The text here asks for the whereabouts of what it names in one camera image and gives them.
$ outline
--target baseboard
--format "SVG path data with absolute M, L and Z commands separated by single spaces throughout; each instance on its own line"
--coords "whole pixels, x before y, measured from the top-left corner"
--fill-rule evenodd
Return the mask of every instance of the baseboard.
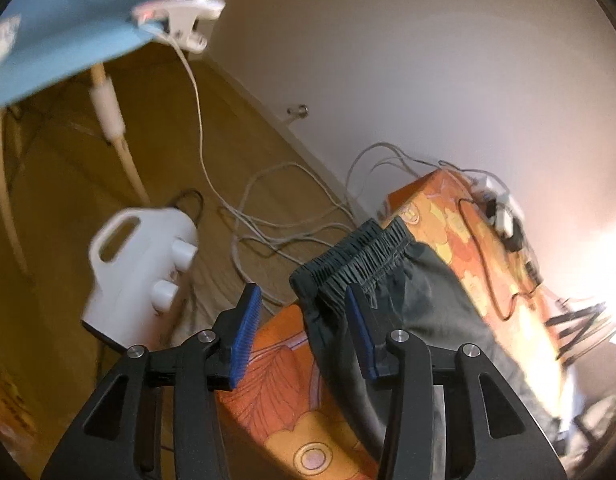
M 285 140 L 295 152 L 306 162 L 306 164 L 314 171 L 326 186 L 338 197 L 339 200 L 344 200 L 345 185 L 321 162 L 313 153 L 301 142 L 301 140 L 293 134 L 291 129 L 280 121 L 261 101 L 252 95 L 245 86 L 237 79 L 233 78 L 226 72 L 216 61 L 210 58 L 207 53 L 203 56 L 203 62 L 207 64 L 214 72 L 221 76 L 237 94 L 254 108 L 264 121 L 274 128 L 281 138 Z M 358 200 L 351 198 L 350 206 L 353 210 L 355 218 L 365 220 L 374 216 L 372 213 L 364 209 Z

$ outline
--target wooden floor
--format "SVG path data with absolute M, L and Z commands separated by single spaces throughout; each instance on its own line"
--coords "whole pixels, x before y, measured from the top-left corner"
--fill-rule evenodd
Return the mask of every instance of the wooden floor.
M 235 304 L 243 282 L 230 262 L 232 218 L 219 208 L 201 173 L 192 87 L 167 48 L 149 46 L 108 69 L 126 138 L 153 204 L 164 205 L 190 187 L 205 198 L 193 273 L 199 300 L 196 327 L 204 328 Z M 146 59 L 152 63 L 146 65 Z M 302 162 L 206 64 L 195 62 L 193 69 L 200 87 L 207 170 L 228 202 L 239 202 L 256 171 L 288 160 Z M 136 206 L 137 198 L 114 150 L 99 136 L 86 75 L 37 94 L 23 108 L 25 155 L 17 167 L 12 142 L 6 141 L 7 167 L 14 218 L 33 277 L 27 281 L 19 273 L 0 222 L 0 366 L 12 377 L 37 426 L 34 446 L 20 456 L 31 478 L 37 478 L 94 385 L 97 342 L 80 325 L 92 286 L 89 241 L 116 211 Z M 94 136 L 77 131 L 71 121 Z M 9 131 L 14 127 L 8 120 Z M 309 177 L 284 170 L 253 189 L 247 212 L 291 222 L 329 206 Z M 331 218 L 344 221 L 341 214 Z M 331 242 L 341 236 L 324 233 Z M 289 251 L 308 260 L 323 250 L 302 244 Z M 241 254 L 256 282 L 288 302 L 293 299 L 287 279 L 294 264 L 261 246 L 243 245 Z M 113 358 L 108 355 L 107 361 Z

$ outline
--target triangular cutout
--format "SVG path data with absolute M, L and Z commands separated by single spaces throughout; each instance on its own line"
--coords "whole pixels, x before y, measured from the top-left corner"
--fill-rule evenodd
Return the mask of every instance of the triangular cutout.
M 116 379 L 88 418 L 83 428 L 87 435 L 116 440 L 121 429 L 121 412 L 127 387 L 127 376 L 120 376 Z
M 503 438 L 523 433 L 524 424 L 521 418 L 499 390 L 495 381 L 489 375 L 482 374 L 479 376 L 479 382 L 482 386 L 483 402 L 486 405 L 490 436 Z

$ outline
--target orange floral box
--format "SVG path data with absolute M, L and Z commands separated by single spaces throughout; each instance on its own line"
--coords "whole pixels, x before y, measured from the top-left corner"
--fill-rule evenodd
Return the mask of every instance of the orange floral box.
M 523 286 L 526 279 L 522 266 L 509 258 L 475 206 L 459 203 L 468 197 L 456 175 L 435 171 L 389 195 L 387 204 L 393 211 L 390 219 L 401 216 L 415 239 L 429 244 L 454 270 L 499 344 L 526 374 L 538 400 L 558 416 L 563 377 L 555 361 L 556 343 L 544 328 L 546 302 L 540 293 L 529 301 L 515 296 L 518 283 Z M 482 248 L 498 304 L 506 312 L 515 307 L 507 322 L 494 310 L 476 243 Z M 295 478 L 376 476 L 376 463 L 323 384 L 296 304 L 259 330 L 244 379 L 235 391 L 219 392 L 217 398 L 225 407 L 227 422 L 236 423 Z

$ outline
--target white knob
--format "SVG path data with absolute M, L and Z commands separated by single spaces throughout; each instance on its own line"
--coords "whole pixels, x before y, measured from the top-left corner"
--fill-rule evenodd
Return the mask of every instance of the white knob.
M 172 282 L 166 280 L 156 282 L 150 293 L 150 301 L 152 301 L 154 310 L 160 314 L 165 314 L 170 310 L 178 291 L 179 287 Z
M 197 246 L 184 242 L 183 240 L 175 240 L 172 244 L 172 261 L 179 272 L 187 272 L 192 265 L 192 260 L 197 254 Z

